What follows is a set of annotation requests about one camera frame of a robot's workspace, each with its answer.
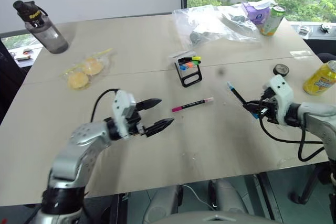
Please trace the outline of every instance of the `clear plastic bag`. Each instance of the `clear plastic bag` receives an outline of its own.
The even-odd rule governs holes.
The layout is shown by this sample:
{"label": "clear plastic bag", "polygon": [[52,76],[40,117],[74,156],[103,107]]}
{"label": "clear plastic bag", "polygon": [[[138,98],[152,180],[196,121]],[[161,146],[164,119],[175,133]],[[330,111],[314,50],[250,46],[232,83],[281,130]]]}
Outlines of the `clear plastic bag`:
{"label": "clear plastic bag", "polygon": [[247,18],[241,5],[234,8],[206,5],[175,10],[172,14],[185,50],[220,38],[245,42],[259,41],[258,29]]}
{"label": "clear plastic bag", "polygon": [[90,86],[98,76],[104,75],[110,66],[109,57],[112,55],[112,48],[89,55],[78,64],[66,70],[62,76],[71,89],[81,90]]}

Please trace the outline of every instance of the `pen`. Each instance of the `pen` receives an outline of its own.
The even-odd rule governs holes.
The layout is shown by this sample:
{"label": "pen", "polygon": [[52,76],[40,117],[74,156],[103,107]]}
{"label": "pen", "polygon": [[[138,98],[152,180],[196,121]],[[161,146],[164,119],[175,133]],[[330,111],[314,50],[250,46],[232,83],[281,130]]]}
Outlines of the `pen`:
{"label": "pen", "polygon": [[235,94],[235,96],[241,101],[242,104],[245,104],[246,101],[244,100],[244,98],[238,93],[238,91],[235,89],[235,87],[233,87],[233,85],[231,84],[231,82],[227,81],[226,82],[227,86],[229,87],[229,89],[231,90],[231,92],[233,94]]}
{"label": "pen", "polygon": [[173,108],[172,112],[176,112],[176,111],[179,111],[179,110],[184,110],[186,108],[190,108],[192,106],[196,106],[196,105],[203,104],[203,103],[206,103],[206,102],[212,102],[213,100],[214,100],[214,98],[210,97],[210,98],[207,98],[207,99],[199,100],[197,102],[192,102],[192,103],[180,106],[180,107]]}

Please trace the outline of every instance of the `canned drink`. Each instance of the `canned drink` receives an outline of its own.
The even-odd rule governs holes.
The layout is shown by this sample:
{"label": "canned drink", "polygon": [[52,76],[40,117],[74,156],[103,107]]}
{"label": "canned drink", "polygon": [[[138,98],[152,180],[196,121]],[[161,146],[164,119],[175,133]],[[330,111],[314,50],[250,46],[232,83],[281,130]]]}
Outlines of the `canned drink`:
{"label": "canned drink", "polygon": [[336,60],[323,64],[304,84],[303,89],[311,95],[320,95],[336,82]]}
{"label": "canned drink", "polygon": [[265,36],[272,36],[276,30],[278,29],[283,17],[285,16],[286,8],[276,5],[274,6],[270,12],[269,16],[265,20],[263,27],[260,32]]}

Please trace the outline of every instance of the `black cable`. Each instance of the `black cable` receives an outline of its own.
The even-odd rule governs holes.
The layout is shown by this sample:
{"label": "black cable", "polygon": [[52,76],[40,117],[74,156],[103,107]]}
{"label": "black cable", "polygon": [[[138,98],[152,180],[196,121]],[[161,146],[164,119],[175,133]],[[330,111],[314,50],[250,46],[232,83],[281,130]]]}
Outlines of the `black cable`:
{"label": "black cable", "polygon": [[86,209],[84,202],[83,202],[83,213],[85,214],[86,218],[89,220],[89,223],[94,224],[94,218],[91,216],[91,214],[88,212],[88,210]]}
{"label": "black cable", "polygon": [[317,154],[319,154],[320,152],[322,152],[324,150],[324,147],[319,148],[317,151],[313,152],[311,155],[309,155],[306,158],[302,158],[302,150],[303,150],[303,146],[305,144],[305,137],[306,137],[306,114],[303,115],[304,116],[304,123],[302,124],[302,138],[301,138],[301,142],[300,142],[300,146],[299,146],[299,151],[298,151],[298,158],[300,161],[302,162],[306,162],[311,160],[312,158],[314,158]]}
{"label": "black cable", "polygon": [[29,224],[32,219],[35,217],[35,215],[38,213],[38,211],[41,209],[41,205],[36,207],[33,211],[33,213],[29,216],[29,218],[24,222],[24,224]]}
{"label": "black cable", "polygon": [[117,93],[119,89],[108,89],[108,90],[105,90],[104,92],[102,92],[102,94],[100,96],[98,96],[95,104],[94,104],[94,107],[93,107],[93,111],[92,111],[92,114],[91,114],[91,120],[90,120],[90,123],[93,122],[93,118],[94,118],[94,114],[96,112],[96,108],[97,108],[97,105],[98,105],[98,102],[99,100],[105,95],[107,94],[108,92],[111,92],[111,91],[114,91],[115,93]]}
{"label": "black cable", "polygon": [[278,141],[278,142],[282,142],[282,143],[289,143],[289,144],[301,144],[302,143],[302,140],[303,140],[303,143],[304,144],[323,144],[322,142],[320,141],[304,141],[304,139],[306,138],[306,129],[302,130],[302,135],[301,135],[301,141],[293,141],[293,140],[285,140],[285,139],[280,139],[280,138],[277,138],[273,135],[271,135],[264,127],[264,123],[263,123],[263,117],[261,116],[261,105],[263,103],[263,100],[260,99],[259,101],[259,123],[260,123],[260,127],[262,128],[262,130],[266,133],[266,135],[268,135],[271,139],[274,139],[275,141]]}

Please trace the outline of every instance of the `floor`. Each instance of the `floor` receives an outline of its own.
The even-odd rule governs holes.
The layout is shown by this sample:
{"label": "floor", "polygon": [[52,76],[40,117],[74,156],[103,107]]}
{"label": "floor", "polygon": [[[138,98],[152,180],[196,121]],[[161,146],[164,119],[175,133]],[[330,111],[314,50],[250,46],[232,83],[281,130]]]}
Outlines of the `floor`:
{"label": "floor", "polygon": [[[288,194],[296,190],[301,192],[303,185],[309,177],[313,166],[303,166],[268,172],[268,177],[272,185],[276,201],[279,206],[284,223],[287,224],[330,224],[332,223],[329,212],[329,198],[331,193],[331,185],[318,184],[313,192],[309,202],[306,205],[297,205],[288,199]],[[247,210],[250,214],[254,214],[252,203],[247,192],[247,187],[243,176],[228,178],[231,184],[237,189],[241,195]],[[207,201],[207,182],[190,183],[190,185],[198,194],[200,199]],[[256,181],[256,188],[261,195],[260,185]],[[128,224],[142,224],[143,215],[153,199],[156,189],[136,191],[129,194],[128,202]],[[109,207],[111,196],[97,197],[86,200],[88,211],[99,223],[100,215]],[[184,189],[183,203],[179,207],[179,212],[208,210],[208,207],[199,202],[190,190]],[[7,223],[24,223],[24,221],[32,213],[32,209],[25,206],[8,206],[0,207],[0,223],[3,219],[7,219]],[[88,223],[85,217],[82,217],[80,223]]]}

